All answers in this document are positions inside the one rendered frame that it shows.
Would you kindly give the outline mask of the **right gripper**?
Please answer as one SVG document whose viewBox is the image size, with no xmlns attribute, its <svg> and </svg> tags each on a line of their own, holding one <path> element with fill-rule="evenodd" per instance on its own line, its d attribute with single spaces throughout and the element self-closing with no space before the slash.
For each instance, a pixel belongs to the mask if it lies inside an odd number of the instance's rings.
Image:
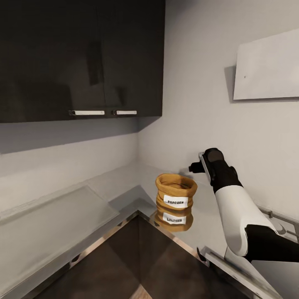
<svg viewBox="0 0 299 299">
<path fill-rule="evenodd" d="M 205 169 L 203 169 L 202 167 L 203 166 L 201 165 L 201 161 L 200 162 L 194 162 L 189 167 L 189 172 L 193 172 L 193 173 L 205 172 Z"/>
</svg>

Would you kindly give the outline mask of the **popcorn bag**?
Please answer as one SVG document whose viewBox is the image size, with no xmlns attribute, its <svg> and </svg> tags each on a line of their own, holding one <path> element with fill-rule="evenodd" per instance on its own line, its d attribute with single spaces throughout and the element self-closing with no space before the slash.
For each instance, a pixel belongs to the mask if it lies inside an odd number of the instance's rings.
<svg viewBox="0 0 299 299">
<path fill-rule="evenodd" d="M 196 182 L 180 174 L 161 174 L 156 178 L 158 194 L 156 201 L 163 207 L 182 211 L 193 205 Z"/>
</svg>

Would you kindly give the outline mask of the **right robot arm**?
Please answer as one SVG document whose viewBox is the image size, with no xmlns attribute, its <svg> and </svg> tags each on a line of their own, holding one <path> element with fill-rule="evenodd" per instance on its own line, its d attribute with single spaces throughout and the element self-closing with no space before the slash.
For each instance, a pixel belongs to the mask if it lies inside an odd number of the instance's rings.
<svg viewBox="0 0 299 299">
<path fill-rule="evenodd" d="M 234 167 L 222 151 L 209 148 L 198 153 L 199 162 L 189 172 L 205 172 L 216 196 L 226 243 L 242 256 L 281 295 L 299 299 L 299 244 L 280 236 L 252 201 Z"/>
</svg>

